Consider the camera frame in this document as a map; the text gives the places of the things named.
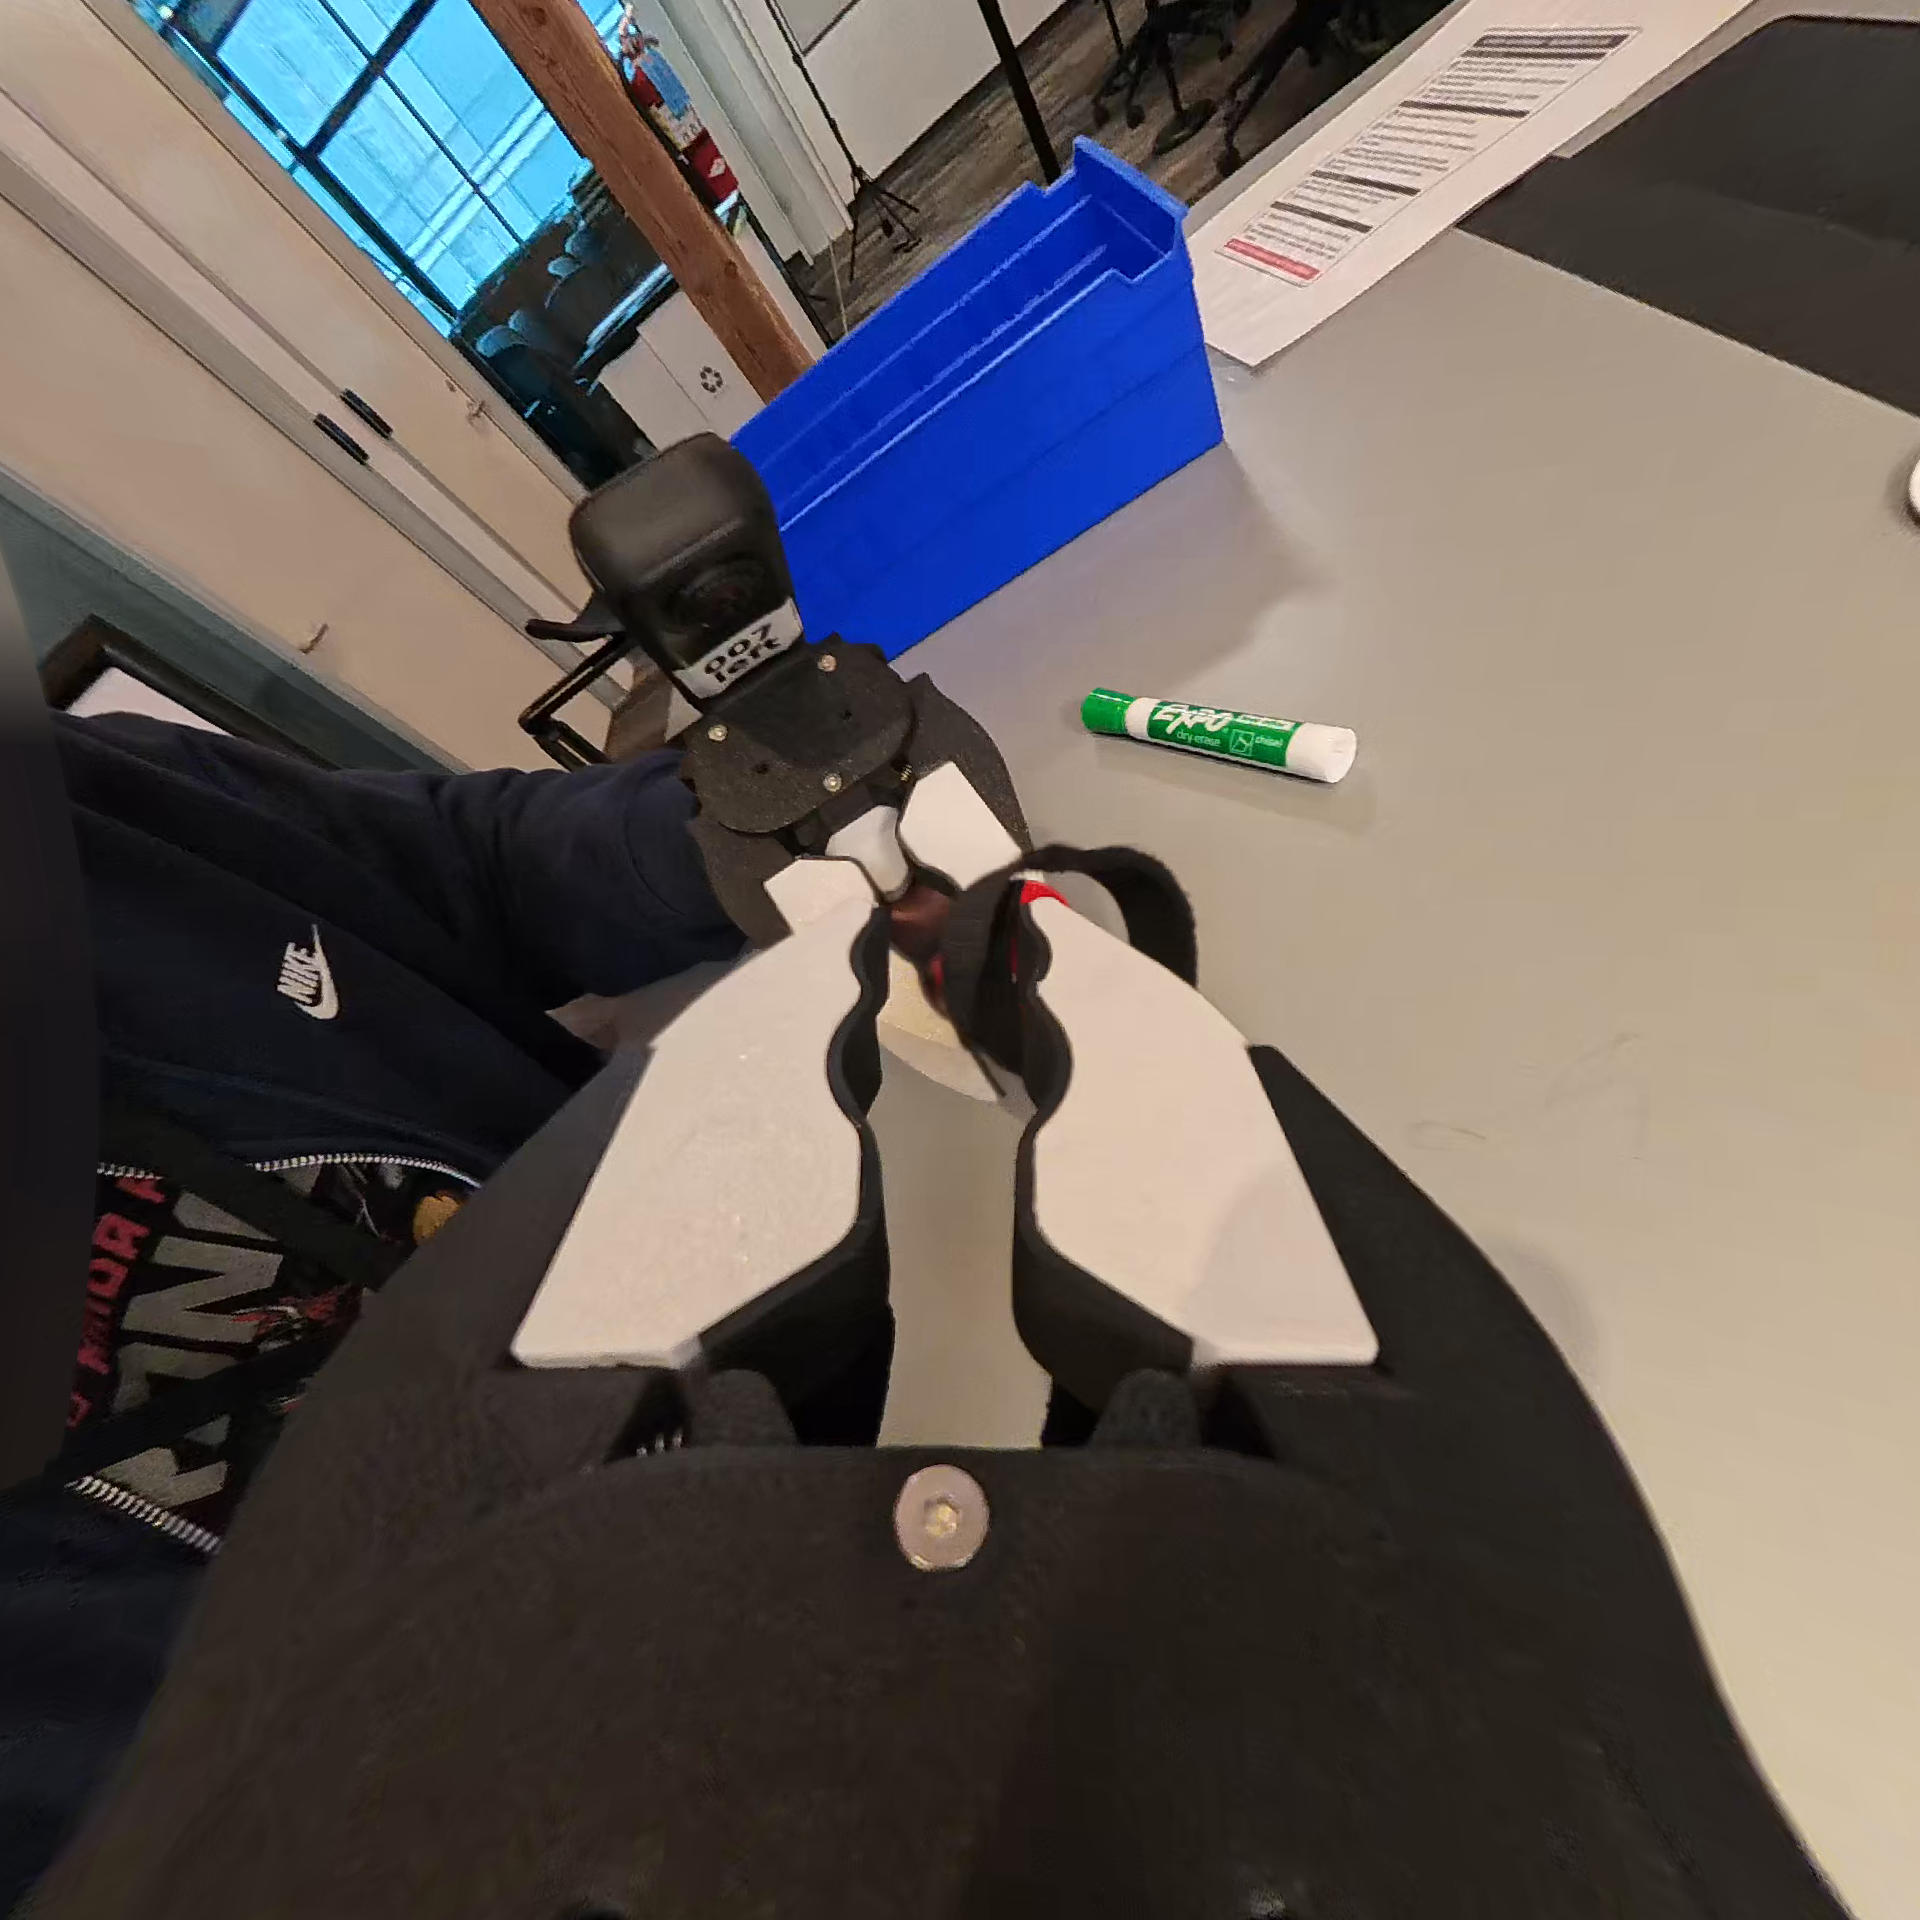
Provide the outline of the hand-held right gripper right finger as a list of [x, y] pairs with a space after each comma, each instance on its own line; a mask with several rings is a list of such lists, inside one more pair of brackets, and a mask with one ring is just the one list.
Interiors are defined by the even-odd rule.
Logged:
[[1018, 899], [1016, 1324], [1055, 1379], [1368, 1369], [1359, 1285], [1248, 1040], [1055, 894]]

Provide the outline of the printed paper sheet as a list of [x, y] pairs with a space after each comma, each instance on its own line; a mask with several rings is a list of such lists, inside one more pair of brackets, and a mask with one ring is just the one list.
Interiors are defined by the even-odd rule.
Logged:
[[1207, 348], [1259, 371], [1734, 14], [1737, 3], [1454, 3], [1198, 227]]

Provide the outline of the large blue plastic bin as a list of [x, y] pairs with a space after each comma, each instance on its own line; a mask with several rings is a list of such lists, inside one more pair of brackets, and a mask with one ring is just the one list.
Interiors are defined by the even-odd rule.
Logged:
[[1186, 205], [1080, 136], [734, 447], [807, 638], [899, 657], [1219, 438]]

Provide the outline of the red fire extinguisher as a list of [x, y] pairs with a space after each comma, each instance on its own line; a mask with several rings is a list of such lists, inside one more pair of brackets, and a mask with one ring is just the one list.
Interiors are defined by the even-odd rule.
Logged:
[[662, 51], [662, 41], [638, 24], [631, 7], [619, 12], [618, 24], [618, 70], [631, 103], [676, 159], [704, 205], [726, 213], [739, 193], [737, 177], [687, 94], [687, 83]]

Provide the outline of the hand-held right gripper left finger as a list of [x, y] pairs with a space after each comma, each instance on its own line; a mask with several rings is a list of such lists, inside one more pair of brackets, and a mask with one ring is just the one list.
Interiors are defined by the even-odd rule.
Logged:
[[889, 1304], [884, 991], [884, 909], [835, 899], [658, 1029], [514, 1329], [521, 1369], [692, 1371], [830, 1288]]

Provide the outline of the green marker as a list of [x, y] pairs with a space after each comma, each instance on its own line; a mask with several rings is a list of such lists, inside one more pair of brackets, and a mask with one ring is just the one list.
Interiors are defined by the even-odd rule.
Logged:
[[1129, 697], [1104, 686], [1082, 697], [1075, 717], [1088, 735], [1134, 740], [1172, 753], [1252, 766], [1295, 781], [1338, 784], [1359, 763], [1359, 735], [1347, 726]]

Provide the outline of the black office chair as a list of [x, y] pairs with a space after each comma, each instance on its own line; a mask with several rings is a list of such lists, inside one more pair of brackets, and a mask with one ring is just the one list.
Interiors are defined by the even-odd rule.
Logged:
[[[559, 684], [518, 717], [518, 731], [566, 772], [634, 763], [668, 744], [671, 688], [619, 617], [591, 595], [571, 617], [531, 617], [523, 638], [563, 665]], [[608, 708], [604, 744], [570, 719], [578, 704]]]

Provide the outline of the white waste cabinet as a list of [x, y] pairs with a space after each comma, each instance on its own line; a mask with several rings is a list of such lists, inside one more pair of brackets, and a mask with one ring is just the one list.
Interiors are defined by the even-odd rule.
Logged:
[[601, 371], [595, 387], [655, 451], [695, 436], [731, 438], [764, 409], [681, 291], [638, 324], [631, 348]]

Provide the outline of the person's left forearm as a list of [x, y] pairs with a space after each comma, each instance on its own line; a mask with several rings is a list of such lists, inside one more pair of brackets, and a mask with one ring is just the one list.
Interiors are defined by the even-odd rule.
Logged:
[[745, 955], [692, 840], [681, 753], [434, 781], [460, 935], [545, 1007]]

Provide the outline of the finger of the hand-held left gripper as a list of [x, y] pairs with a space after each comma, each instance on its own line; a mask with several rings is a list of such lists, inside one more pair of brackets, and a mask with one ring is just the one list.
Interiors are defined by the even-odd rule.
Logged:
[[767, 883], [767, 894], [793, 934], [818, 924], [835, 907], [884, 909], [889, 988], [875, 1032], [889, 1064], [916, 1070], [929, 1084], [985, 1109], [1023, 1105], [1011, 1095], [1011, 1076], [979, 1061], [946, 1014], [936, 959], [953, 894], [942, 886], [913, 883], [899, 899], [882, 899], [860, 865], [803, 857]]
[[924, 886], [942, 883], [953, 892], [966, 892], [1030, 865], [1026, 847], [958, 766], [920, 777], [910, 789], [899, 823], [899, 847], [910, 857], [910, 872]]

